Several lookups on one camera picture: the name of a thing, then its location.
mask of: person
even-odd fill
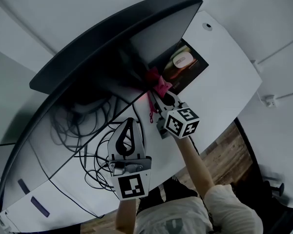
[[[211,175],[189,137],[175,138],[197,193],[178,180],[163,183],[166,201],[156,187],[141,199],[136,215],[136,200],[120,202],[115,231],[125,234],[261,234],[263,225],[254,210],[242,204],[230,185],[214,185]]]

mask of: black frame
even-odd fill
[[[77,47],[80,47],[80,44],[83,43],[83,41],[89,36],[90,33],[92,33],[93,30],[97,30],[97,26],[103,27],[104,23],[110,23],[112,17],[117,18],[118,20],[121,18],[120,14],[125,13],[127,17],[130,17],[131,13],[134,13],[136,9],[143,9],[146,11],[148,9],[147,5],[156,4],[161,2],[160,0],[146,0],[143,2],[140,2],[136,5],[133,5],[123,11],[120,11],[116,13],[115,15],[107,18],[106,20],[100,22],[99,24],[95,25],[94,27],[90,28],[83,34],[81,34],[79,37],[77,37],[74,41],[72,41],[70,44],[68,44],[65,48],[63,48],[59,53],[57,53],[46,65],[45,67],[38,72],[38,74],[33,78],[33,80],[30,82],[30,87],[35,87],[35,82],[38,81],[36,77],[39,77],[39,75],[42,74],[43,70],[47,70],[47,67],[53,67],[53,65],[59,65],[62,64],[61,60],[64,61],[65,58],[68,58],[68,56],[71,55],[71,51],[76,51]],[[85,55],[79,55],[78,60],[79,63],[73,63],[74,66],[71,66],[71,69],[66,73],[66,75],[63,75],[63,79],[59,84],[55,84],[55,89],[52,91],[52,94],[48,96],[48,98],[42,103],[42,105],[38,108],[36,113],[33,115],[25,129],[23,130],[21,136],[19,137],[17,143],[15,144],[12,153],[10,157],[8,158],[7,164],[5,165],[4,171],[2,173],[2,177],[0,180],[0,211],[2,209],[2,203],[3,203],[3,192],[4,187],[6,183],[7,176],[9,174],[9,171],[20,151],[22,146],[24,145],[25,141],[28,139],[31,132],[34,130],[34,128],[37,126],[37,124],[40,122],[40,120],[44,117],[44,115],[48,112],[50,107],[60,98],[60,96],[70,87],[70,85],[73,84],[73,82],[76,81],[76,79],[86,71],[86,65],[84,65],[90,58],[94,58],[98,56],[102,51],[106,48],[110,48],[113,45],[117,44],[118,42],[130,38],[133,35],[137,34],[138,32],[142,31],[143,29],[147,28],[148,26],[154,24],[155,22],[161,20],[162,18],[165,18],[173,13],[176,13],[182,9],[185,9],[187,7],[190,7],[192,5],[198,4],[198,8],[203,3],[202,0],[163,0],[162,3],[167,3],[165,8],[160,7],[160,10],[157,9],[155,12],[150,11],[148,15],[144,15],[143,19],[139,19],[139,21],[134,22],[131,26],[128,28],[122,28],[121,32],[118,32],[116,36],[111,37],[106,42],[101,43],[101,45],[95,49],[92,50],[91,53],[86,52]],[[118,117],[124,110],[126,110],[131,104],[129,104],[127,107],[125,107],[122,111],[120,111],[115,117]],[[81,150],[89,141],[87,141],[79,150]]]

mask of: white mouse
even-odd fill
[[[177,68],[183,68],[193,62],[193,56],[189,52],[181,52],[172,59],[172,62]]]

